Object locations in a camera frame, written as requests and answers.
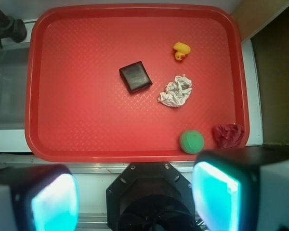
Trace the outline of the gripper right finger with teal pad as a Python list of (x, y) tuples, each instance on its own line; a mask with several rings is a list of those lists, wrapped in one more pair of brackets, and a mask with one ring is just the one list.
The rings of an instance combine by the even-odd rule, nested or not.
[(202, 151), (191, 186), (196, 212), (210, 231), (289, 231), (287, 151)]

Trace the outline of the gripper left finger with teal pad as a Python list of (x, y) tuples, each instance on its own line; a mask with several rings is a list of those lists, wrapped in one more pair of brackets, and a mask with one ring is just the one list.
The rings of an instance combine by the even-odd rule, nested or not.
[(74, 231), (76, 178), (61, 164), (0, 169), (0, 231)]

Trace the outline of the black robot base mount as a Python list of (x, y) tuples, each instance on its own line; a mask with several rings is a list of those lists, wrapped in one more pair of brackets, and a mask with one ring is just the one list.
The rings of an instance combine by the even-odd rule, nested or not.
[(131, 163), (106, 189), (113, 231), (198, 231), (191, 183), (170, 163)]

